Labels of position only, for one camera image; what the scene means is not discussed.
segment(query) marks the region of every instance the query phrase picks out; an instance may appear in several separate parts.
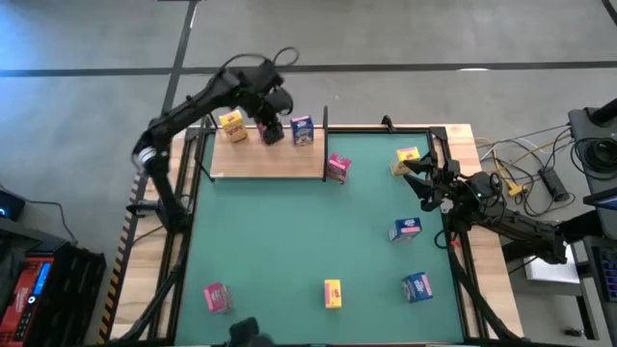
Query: wooden shelf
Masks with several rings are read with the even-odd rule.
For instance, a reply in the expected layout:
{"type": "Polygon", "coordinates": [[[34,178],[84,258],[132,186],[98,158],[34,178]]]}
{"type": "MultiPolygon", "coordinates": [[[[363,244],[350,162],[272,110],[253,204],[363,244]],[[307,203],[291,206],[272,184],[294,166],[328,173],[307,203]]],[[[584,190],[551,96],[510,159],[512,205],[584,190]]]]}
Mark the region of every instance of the wooden shelf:
{"type": "Polygon", "coordinates": [[[232,143],[217,130],[210,175],[213,178],[322,178],[325,139],[323,128],[314,130],[312,145],[295,147],[291,130],[273,145],[265,145],[256,128],[247,129],[247,139],[232,143]]]}

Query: pink box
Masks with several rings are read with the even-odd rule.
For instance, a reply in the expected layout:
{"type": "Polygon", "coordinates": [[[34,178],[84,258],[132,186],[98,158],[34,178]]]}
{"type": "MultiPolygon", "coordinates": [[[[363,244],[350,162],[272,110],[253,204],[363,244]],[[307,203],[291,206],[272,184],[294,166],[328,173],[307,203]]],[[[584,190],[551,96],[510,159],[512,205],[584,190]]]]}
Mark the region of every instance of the pink box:
{"type": "Polygon", "coordinates": [[[208,308],[213,313],[225,313],[233,308],[228,288],[220,282],[212,283],[203,289],[208,308]]]}
{"type": "Polygon", "coordinates": [[[338,153],[332,153],[328,159],[328,177],[333,178],[340,183],[345,183],[349,176],[349,167],[351,166],[351,159],[338,155],[338,153]]]}

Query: red device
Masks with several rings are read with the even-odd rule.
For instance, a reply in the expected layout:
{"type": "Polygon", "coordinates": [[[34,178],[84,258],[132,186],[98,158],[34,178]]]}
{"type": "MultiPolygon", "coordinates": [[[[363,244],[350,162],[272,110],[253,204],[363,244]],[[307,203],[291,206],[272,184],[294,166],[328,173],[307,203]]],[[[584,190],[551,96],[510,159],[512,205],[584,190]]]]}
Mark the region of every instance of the red device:
{"type": "Polygon", "coordinates": [[[23,346],[54,258],[26,257],[25,261],[13,290],[13,302],[0,323],[0,347],[23,346]]]}

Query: cardboard box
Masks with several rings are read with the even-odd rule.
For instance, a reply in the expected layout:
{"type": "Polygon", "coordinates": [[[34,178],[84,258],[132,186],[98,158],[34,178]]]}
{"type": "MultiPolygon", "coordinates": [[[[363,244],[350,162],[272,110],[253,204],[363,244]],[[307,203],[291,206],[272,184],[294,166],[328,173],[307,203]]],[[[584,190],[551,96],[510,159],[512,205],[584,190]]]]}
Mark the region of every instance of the cardboard box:
{"type": "Polygon", "coordinates": [[[393,175],[408,174],[411,170],[403,163],[405,160],[419,160],[420,152],[417,147],[396,150],[396,159],[389,164],[393,175]]]}
{"type": "Polygon", "coordinates": [[[203,289],[203,295],[212,313],[225,313],[233,309],[231,294],[220,282],[212,283],[203,289]]]}
{"type": "Polygon", "coordinates": [[[310,116],[295,118],[289,121],[293,135],[294,146],[310,145],[314,138],[314,126],[310,116]]]}
{"type": "Polygon", "coordinates": [[[431,284],[423,272],[409,275],[403,279],[402,284],[405,299],[410,303],[433,298],[431,284]]]}
{"type": "Polygon", "coordinates": [[[394,224],[388,230],[390,241],[400,241],[413,239],[422,231],[422,224],[419,218],[408,218],[394,221],[394,224]]]}
{"type": "Polygon", "coordinates": [[[340,292],[340,280],[324,280],[324,293],[326,308],[343,307],[342,295],[340,292]]]}
{"type": "Polygon", "coordinates": [[[228,139],[232,142],[244,140],[249,134],[244,127],[244,120],[242,120],[242,114],[239,110],[220,116],[219,121],[228,135],[228,139]]]}
{"type": "Polygon", "coordinates": [[[350,167],[351,159],[340,156],[338,153],[332,153],[328,159],[328,177],[345,183],[347,177],[349,177],[350,167]]]}

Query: wooden board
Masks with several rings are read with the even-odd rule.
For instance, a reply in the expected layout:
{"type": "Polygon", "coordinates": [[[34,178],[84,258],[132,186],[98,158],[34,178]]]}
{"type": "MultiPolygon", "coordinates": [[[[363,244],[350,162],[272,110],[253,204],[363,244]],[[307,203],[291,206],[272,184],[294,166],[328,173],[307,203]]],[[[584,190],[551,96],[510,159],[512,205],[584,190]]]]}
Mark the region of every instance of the wooden board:
{"type": "Polygon", "coordinates": [[[284,139],[265,145],[255,128],[247,139],[232,143],[218,130],[210,175],[216,178],[321,178],[324,173],[324,130],[314,130],[312,145],[295,147],[291,130],[284,139]]]}
{"type": "MultiPolygon", "coordinates": [[[[355,126],[362,127],[374,127],[375,125],[344,125],[345,127],[355,126]]],[[[397,125],[397,127],[427,127],[427,126],[444,126],[448,135],[448,144],[450,154],[453,159],[456,159],[461,164],[461,171],[463,174],[471,175],[478,171],[481,171],[480,161],[478,159],[477,151],[475,148],[475,142],[471,127],[468,124],[404,124],[397,125]]],[[[331,125],[331,128],[336,128],[337,125],[331,125]]],[[[225,136],[217,136],[217,141],[224,140],[225,136]]],[[[173,152],[172,152],[172,169],[170,177],[172,182],[175,182],[177,176],[177,168],[179,166],[180,155],[182,153],[181,147],[183,145],[181,138],[174,139],[173,152]]],[[[218,147],[221,150],[220,153],[214,153],[214,155],[224,155],[228,153],[225,151],[226,147],[218,147]]],[[[239,165],[239,163],[229,163],[231,166],[239,165]]],[[[192,169],[194,167],[194,161],[189,161],[189,170],[187,171],[187,180],[185,187],[190,185],[192,180],[192,169]]],[[[321,177],[323,173],[323,161],[319,163],[319,173],[315,170],[312,173],[315,176],[321,177]]],[[[154,199],[155,191],[151,185],[147,188],[147,198],[154,199]]],[[[143,234],[149,231],[152,227],[156,227],[155,222],[143,219],[140,221],[137,227],[137,234],[143,234]]],[[[151,237],[145,238],[140,241],[141,245],[137,245],[133,248],[131,256],[128,262],[130,271],[127,271],[124,279],[124,286],[121,292],[121,304],[118,308],[116,315],[116,322],[114,323],[112,336],[118,337],[123,334],[134,322],[134,320],[144,311],[153,294],[154,287],[156,285],[156,279],[158,276],[158,267],[160,266],[160,254],[163,250],[164,244],[164,231],[161,233],[155,233],[151,237]]],[[[514,301],[514,294],[512,293],[512,287],[510,279],[508,277],[507,268],[501,252],[501,245],[497,234],[483,228],[474,227],[469,233],[469,242],[471,245],[471,252],[473,257],[473,263],[476,270],[476,276],[478,278],[478,286],[480,292],[487,300],[489,305],[493,308],[497,316],[504,322],[504,324],[515,334],[523,336],[523,328],[519,313],[517,311],[516,303],[514,301]]],[[[475,317],[473,314],[473,306],[470,301],[469,295],[464,292],[464,304],[466,307],[466,313],[468,317],[468,324],[471,336],[478,336],[477,326],[475,323],[475,317]]],[[[169,306],[163,307],[162,317],[162,332],[166,327],[163,326],[167,322],[166,316],[169,311],[169,306]]]]}

